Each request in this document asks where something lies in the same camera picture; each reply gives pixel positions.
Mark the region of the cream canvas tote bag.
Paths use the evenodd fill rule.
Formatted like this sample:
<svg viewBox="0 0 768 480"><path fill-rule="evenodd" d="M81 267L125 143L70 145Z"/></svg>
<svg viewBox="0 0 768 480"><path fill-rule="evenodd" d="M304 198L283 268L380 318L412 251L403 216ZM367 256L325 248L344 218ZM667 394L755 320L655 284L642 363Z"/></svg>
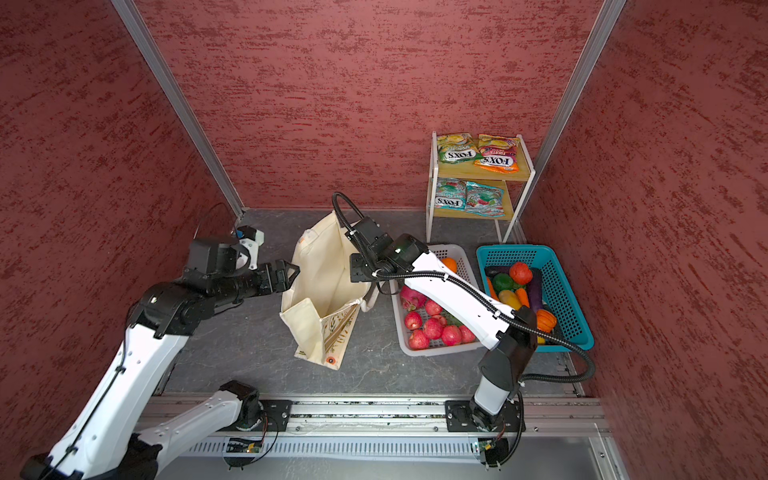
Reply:
<svg viewBox="0 0 768 480"><path fill-rule="evenodd" d="M350 280L355 252L333 213L305 230L297 242L292 263L300 273L283 293L280 312L297 343L296 357L339 369L358 315L375 306L377 287Z"/></svg>

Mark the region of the pink dragon fruit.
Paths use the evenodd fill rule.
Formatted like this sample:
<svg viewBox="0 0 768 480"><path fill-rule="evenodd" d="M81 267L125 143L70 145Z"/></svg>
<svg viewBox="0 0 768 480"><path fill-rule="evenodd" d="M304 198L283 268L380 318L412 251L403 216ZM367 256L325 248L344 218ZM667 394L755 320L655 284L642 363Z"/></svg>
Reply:
<svg viewBox="0 0 768 480"><path fill-rule="evenodd" d="M402 308L407 312L416 311L422 308L427 302L427 297L424 294L407 285L402 286L399 297Z"/></svg>

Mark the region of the red apple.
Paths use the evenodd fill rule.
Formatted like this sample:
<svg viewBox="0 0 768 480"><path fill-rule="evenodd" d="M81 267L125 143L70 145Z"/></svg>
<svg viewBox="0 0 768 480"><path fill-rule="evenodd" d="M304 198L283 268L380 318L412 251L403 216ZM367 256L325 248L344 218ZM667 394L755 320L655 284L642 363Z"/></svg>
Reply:
<svg viewBox="0 0 768 480"><path fill-rule="evenodd" d="M433 300L428 300L424 305L424 309L427 315L430 317L441 315L443 311L443 308Z"/></svg>
<svg viewBox="0 0 768 480"><path fill-rule="evenodd" d="M430 318L424 324L424 334L429 340L439 340L442 338L444 325L436 318Z"/></svg>
<svg viewBox="0 0 768 480"><path fill-rule="evenodd" d="M430 346L430 339L423 330L413 330L408 339L408 346L411 350L425 350Z"/></svg>
<svg viewBox="0 0 768 480"><path fill-rule="evenodd" d="M409 331L421 329L423 326L423 319L420 313L417 311L408 312L404 318L404 326Z"/></svg>
<svg viewBox="0 0 768 480"><path fill-rule="evenodd" d="M476 336L466 326L460 326L459 330L461 333L461 340L463 344L474 343L477 341Z"/></svg>
<svg viewBox="0 0 768 480"><path fill-rule="evenodd" d="M447 325L443 328L440 340L445 346L455 346L463 343L463 334L459 327Z"/></svg>

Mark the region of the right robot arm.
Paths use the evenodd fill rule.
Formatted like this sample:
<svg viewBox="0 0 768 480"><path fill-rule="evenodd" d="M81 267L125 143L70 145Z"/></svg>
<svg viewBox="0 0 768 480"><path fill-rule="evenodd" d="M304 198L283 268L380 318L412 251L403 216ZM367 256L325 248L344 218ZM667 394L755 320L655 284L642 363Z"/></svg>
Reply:
<svg viewBox="0 0 768 480"><path fill-rule="evenodd" d="M350 256L350 280L403 281L436 301L488 349L479 363L481 380L469 401L480 430L494 431L509 397L519 392L522 375L537 348L536 318L494 300L453 273L426 244L409 234L393 239L371 218L352 224L339 220L357 252Z"/></svg>

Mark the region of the red-green Fox's candy bag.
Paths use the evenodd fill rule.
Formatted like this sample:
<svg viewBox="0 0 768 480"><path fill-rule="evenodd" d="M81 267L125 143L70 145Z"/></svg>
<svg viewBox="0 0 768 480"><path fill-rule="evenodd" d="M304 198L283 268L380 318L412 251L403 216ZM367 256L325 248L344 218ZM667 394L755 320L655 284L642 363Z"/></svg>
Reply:
<svg viewBox="0 0 768 480"><path fill-rule="evenodd" d="M503 217L503 198L504 191L500 188L467 182L465 211L483 217Z"/></svg>

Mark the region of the orange Fox's candy bag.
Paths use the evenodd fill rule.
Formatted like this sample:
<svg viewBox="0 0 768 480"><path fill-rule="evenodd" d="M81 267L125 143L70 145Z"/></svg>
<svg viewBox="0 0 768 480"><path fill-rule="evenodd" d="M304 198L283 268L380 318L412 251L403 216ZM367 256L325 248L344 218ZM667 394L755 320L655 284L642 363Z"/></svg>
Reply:
<svg viewBox="0 0 768 480"><path fill-rule="evenodd" d="M519 171L517 137L480 134L477 144L480 157L474 161L474 165L478 168L500 174Z"/></svg>

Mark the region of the orange fruit back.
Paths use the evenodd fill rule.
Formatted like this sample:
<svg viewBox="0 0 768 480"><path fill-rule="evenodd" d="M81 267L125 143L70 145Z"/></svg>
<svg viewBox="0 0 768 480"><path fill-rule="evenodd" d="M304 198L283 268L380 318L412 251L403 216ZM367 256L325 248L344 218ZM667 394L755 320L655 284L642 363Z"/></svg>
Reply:
<svg viewBox="0 0 768 480"><path fill-rule="evenodd" d="M456 262L456 261L455 261L453 258L450 258L450 257L446 257L446 258L443 258L443 259L442 259L442 263L443 263L443 264L444 264L444 265L445 265L445 266L446 266L446 267L447 267L447 268L448 268L450 271L452 271L453 273L457 273L457 272L458 272L458 264L457 264L457 262Z"/></svg>

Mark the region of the white plastic basket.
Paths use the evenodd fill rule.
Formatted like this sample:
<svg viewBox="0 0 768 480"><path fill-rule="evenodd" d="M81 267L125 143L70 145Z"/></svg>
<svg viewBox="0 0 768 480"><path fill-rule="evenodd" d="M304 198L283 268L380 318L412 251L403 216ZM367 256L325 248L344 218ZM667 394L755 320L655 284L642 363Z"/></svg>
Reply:
<svg viewBox="0 0 768 480"><path fill-rule="evenodd" d="M475 278L475 274L472 270L469 258L464 249L457 244L431 244L429 249L439 258L452 258L457 263L457 275L461 277L465 282L471 284L476 289L479 288ZM398 335L398 341L401 350L408 356L438 356L456 354L467 351L483 348L481 342L475 340L471 343L461 343L454 346L446 346L441 339L431 340L427 349L414 350L410 348L409 339L412 331L405 325L405 317L410 313L409 310L403 307L399 287L396 281L390 282L390 288L394 289L397 294L391 296L391 302L394 310L395 325Z"/></svg>

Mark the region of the green leafy sprig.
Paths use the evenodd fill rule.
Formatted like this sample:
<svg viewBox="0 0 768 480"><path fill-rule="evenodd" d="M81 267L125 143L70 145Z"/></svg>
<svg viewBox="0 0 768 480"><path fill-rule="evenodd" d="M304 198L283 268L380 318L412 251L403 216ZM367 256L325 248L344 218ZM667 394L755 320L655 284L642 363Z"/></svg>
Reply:
<svg viewBox="0 0 768 480"><path fill-rule="evenodd" d="M452 314L450 314L448 312L444 313L444 317L446 318L446 321L447 321L448 325L453 325L453 326L456 326L456 327L461 327L463 325L463 323L461 321L459 321L455 316L453 316Z"/></svg>

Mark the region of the green bell pepper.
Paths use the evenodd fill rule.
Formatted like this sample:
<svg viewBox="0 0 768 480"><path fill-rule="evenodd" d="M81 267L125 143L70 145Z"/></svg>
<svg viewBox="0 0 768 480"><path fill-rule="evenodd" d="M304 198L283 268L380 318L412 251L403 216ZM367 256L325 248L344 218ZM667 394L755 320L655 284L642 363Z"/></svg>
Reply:
<svg viewBox="0 0 768 480"><path fill-rule="evenodd" d="M497 295L501 295L502 291L514 292L518 289L517 283L507 273L499 273L495 275L491 282Z"/></svg>

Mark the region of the yellow bell pepper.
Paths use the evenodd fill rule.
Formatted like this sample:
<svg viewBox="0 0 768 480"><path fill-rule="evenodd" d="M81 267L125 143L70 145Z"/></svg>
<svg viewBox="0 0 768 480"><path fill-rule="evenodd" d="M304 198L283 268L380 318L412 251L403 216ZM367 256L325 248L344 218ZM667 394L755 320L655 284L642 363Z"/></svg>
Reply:
<svg viewBox="0 0 768 480"><path fill-rule="evenodd" d="M522 306L520 299L512 290L502 290L497 296L501 303L511 307L513 310L519 310Z"/></svg>

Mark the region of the orange carrot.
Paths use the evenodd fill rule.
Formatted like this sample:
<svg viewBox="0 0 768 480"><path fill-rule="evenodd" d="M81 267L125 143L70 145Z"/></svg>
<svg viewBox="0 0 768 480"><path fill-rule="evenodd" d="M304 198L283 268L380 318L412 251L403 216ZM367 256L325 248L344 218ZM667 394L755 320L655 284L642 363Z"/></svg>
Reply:
<svg viewBox="0 0 768 480"><path fill-rule="evenodd" d="M519 288L515 291L515 294L522 306L531 307L528 293L525 288Z"/></svg>

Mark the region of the small orange pumpkin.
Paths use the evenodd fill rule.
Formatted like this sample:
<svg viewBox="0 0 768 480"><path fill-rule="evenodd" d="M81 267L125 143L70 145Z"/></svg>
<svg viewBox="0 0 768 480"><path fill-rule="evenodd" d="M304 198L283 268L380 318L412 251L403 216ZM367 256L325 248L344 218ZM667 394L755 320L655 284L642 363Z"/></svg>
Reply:
<svg viewBox="0 0 768 480"><path fill-rule="evenodd" d="M547 334L551 333L557 326L556 316L547 309L540 309L536 313L537 329Z"/></svg>

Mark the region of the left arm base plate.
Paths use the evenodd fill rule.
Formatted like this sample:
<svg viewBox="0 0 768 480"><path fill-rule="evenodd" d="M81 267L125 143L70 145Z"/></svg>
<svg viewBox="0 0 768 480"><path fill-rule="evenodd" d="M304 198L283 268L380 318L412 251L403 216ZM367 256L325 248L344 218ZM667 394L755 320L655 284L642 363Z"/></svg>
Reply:
<svg viewBox="0 0 768 480"><path fill-rule="evenodd" d="M290 420L293 404L293 401L287 399L244 400L234 426L243 432L284 432Z"/></svg>

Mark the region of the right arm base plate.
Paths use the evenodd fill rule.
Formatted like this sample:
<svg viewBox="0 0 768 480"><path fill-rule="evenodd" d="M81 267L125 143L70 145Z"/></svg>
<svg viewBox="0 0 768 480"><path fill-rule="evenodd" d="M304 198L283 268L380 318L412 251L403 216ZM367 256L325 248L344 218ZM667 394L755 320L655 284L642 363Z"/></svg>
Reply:
<svg viewBox="0 0 768 480"><path fill-rule="evenodd" d="M447 400L444 403L447 430L457 432L487 432L498 434L525 432L525 421L520 416L518 402L507 400L502 409L491 415L473 400Z"/></svg>

